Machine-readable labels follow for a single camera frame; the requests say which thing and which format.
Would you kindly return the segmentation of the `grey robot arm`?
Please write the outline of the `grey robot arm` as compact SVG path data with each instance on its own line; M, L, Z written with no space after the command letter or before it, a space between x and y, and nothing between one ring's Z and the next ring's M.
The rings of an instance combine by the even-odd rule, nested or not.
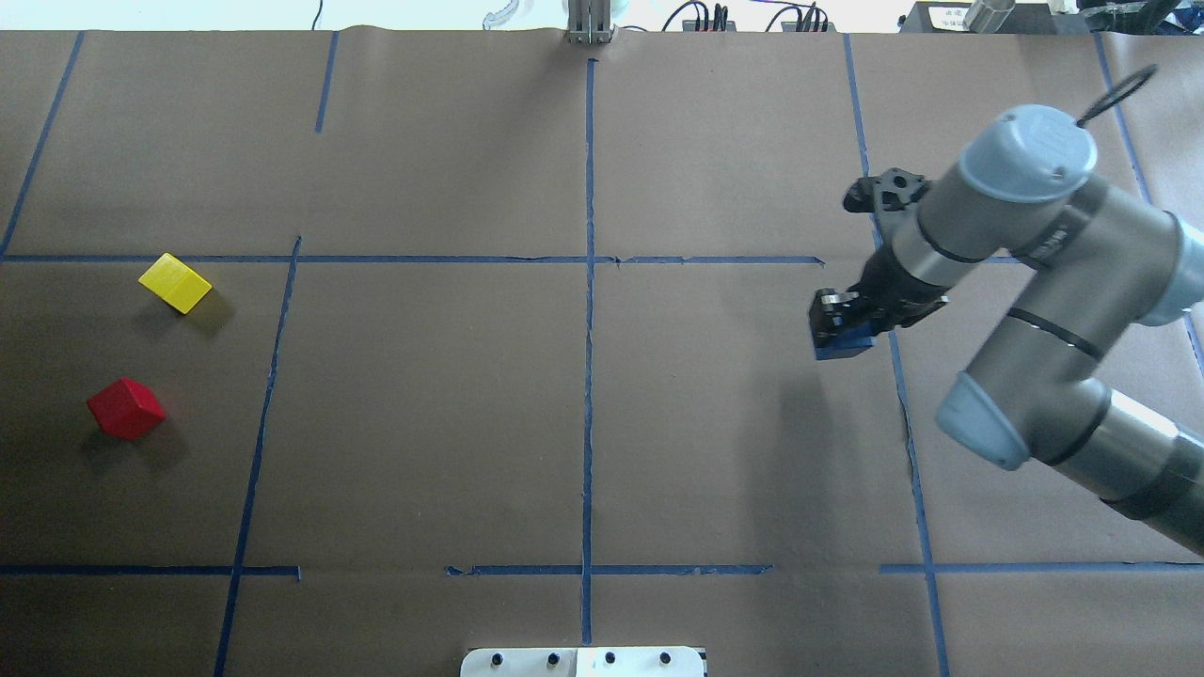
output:
M1097 175L1084 118L1021 104L928 181L898 167L856 179L848 212L877 214L883 245L858 281L818 289L816 357L868 351L948 304L1007 251L1032 270L955 378L942 432L1007 471L1038 460L1109 510L1202 553L1202 437L1096 377L1128 326L1163 326L1202 301L1202 232Z

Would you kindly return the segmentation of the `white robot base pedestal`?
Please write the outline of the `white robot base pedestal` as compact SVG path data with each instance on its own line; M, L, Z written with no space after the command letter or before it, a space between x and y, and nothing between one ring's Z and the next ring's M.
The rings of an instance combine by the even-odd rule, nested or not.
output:
M706 650L689 646L478 648L460 676L708 676Z

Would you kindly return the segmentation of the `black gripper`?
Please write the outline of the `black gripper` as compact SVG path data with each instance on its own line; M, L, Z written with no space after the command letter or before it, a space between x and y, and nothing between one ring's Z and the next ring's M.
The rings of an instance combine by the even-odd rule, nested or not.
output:
M810 305L810 336L814 329L838 334L846 326L864 324L874 332L913 326L946 305L948 292L948 285L933 285L908 273L891 247L879 247L864 263L851 292L816 289Z

